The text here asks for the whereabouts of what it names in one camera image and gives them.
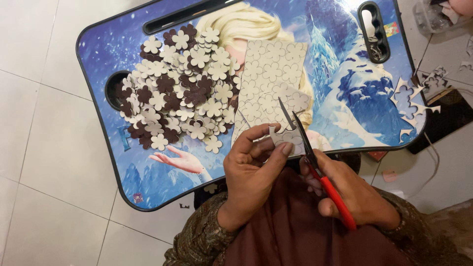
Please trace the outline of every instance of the hand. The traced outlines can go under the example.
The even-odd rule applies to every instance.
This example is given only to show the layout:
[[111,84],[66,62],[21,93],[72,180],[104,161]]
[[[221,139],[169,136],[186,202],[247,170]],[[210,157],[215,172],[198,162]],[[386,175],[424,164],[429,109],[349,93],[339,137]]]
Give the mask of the hand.
[[217,217],[220,226],[228,231],[246,224],[263,206],[294,146],[285,142],[275,148],[269,137],[253,142],[268,135],[269,126],[276,126],[276,131],[281,128],[275,123],[245,130],[223,161],[228,200],[220,207]]
[[155,152],[154,155],[150,155],[149,157],[160,163],[165,163],[194,174],[200,174],[205,170],[199,159],[197,159],[197,157],[193,156],[192,154],[185,151],[181,151],[171,145],[168,145],[167,149],[176,153],[177,155],[179,155],[179,157],[170,158],[160,152]]
[[[314,149],[317,156],[319,169],[328,176],[331,183],[343,199],[357,225],[373,224],[382,229],[395,229],[399,226],[401,218],[388,201],[364,179],[359,177],[347,164],[334,161],[319,150]],[[314,191],[322,195],[322,185],[310,173],[309,166],[303,157],[300,162],[300,171],[309,184],[309,192]],[[340,219],[335,203],[330,198],[319,202],[319,213],[324,217]]]

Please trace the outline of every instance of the scissor blade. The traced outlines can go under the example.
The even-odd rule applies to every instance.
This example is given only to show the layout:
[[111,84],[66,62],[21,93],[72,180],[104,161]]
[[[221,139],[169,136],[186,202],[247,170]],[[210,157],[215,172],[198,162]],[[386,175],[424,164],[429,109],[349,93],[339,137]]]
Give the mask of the scissor blade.
[[288,111],[284,107],[284,104],[281,101],[281,97],[278,97],[278,99],[279,99],[279,104],[281,105],[282,112],[286,116],[286,120],[288,121],[289,126],[291,127],[292,130],[296,129],[296,125],[294,125],[294,123],[292,122],[292,118],[289,116]]
[[312,167],[314,167],[314,169],[318,169],[319,166],[317,164],[317,157],[315,156],[314,151],[310,146],[309,138],[307,138],[306,131],[304,130],[304,127],[296,113],[294,113],[294,111],[292,113],[294,115],[294,119],[296,120],[300,135],[302,136],[302,142],[304,143],[304,148],[306,149],[306,157],[307,159],[309,159],[310,163],[312,164]]

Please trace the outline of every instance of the brown skirt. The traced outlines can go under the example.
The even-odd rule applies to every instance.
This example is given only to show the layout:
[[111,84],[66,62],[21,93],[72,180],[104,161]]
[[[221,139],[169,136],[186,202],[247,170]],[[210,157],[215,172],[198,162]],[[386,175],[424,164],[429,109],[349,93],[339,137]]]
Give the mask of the brown skirt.
[[263,208],[228,247],[225,265],[411,265],[375,227],[348,232],[339,220],[322,217],[320,199],[284,169]]

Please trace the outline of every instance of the red scissor handle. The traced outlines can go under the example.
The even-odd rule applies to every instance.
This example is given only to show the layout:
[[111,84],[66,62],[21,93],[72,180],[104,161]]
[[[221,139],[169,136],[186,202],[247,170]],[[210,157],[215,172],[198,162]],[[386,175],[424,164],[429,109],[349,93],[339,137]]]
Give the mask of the red scissor handle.
[[335,205],[337,206],[338,211],[342,215],[342,222],[345,225],[346,228],[350,231],[356,231],[356,222],[355,219],[353,219],[353,216],[351,215],[350,211],[348,210],[347,206],[342,200],[342,197],[338,194],[338,192],[335,190],[335,187],[333,187],[332,183],[328,179],[328,177],[322,177],[320,178],[317,172],[312,168],[312,166],[309,166],[310,170],[312,171],[312,175],[316,177],[320,183],[322,184],[322,187],[325,189],[325,192],[333,200]]

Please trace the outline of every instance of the cartoon princess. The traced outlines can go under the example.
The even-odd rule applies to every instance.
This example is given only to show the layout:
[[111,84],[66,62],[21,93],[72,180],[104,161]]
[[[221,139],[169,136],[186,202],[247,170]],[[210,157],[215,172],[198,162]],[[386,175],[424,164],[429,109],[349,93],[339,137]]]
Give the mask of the cartoon princess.
[[[247,40],[260,39],[294,42],[294,35],[282,30],[281,22],[276,15],[270,15],[255,7],[251,7],[250,4],[242,2],[203,16],[199,20],[196,29],[202,32],[208,27],[220,31],[218,46],[224,47],[231,56],[236,58],[237,63],[242,66],[237,71],[237,74],[244,69]],[[310,95],[312,98],[314,96],[313,88],[307,78],[305,69],[302,73],[299,90]],[[309,108],[298,115],[306,129],[310,144],[313,148],[322,151],[332,150],[324,136],[315,131],[308,130],[309,125],[312,123],[312,105],[313,100],[310,101]],[[150,158],[160,163],[198,174],[203,183],[212,180],[205,167],[202,166],[199,159],[194,155],[181,151],[171,145],[168,145],[167,149],[179,155],[179,158],[170,158],[160,152],[155,152],[154,155],[150,155]]]

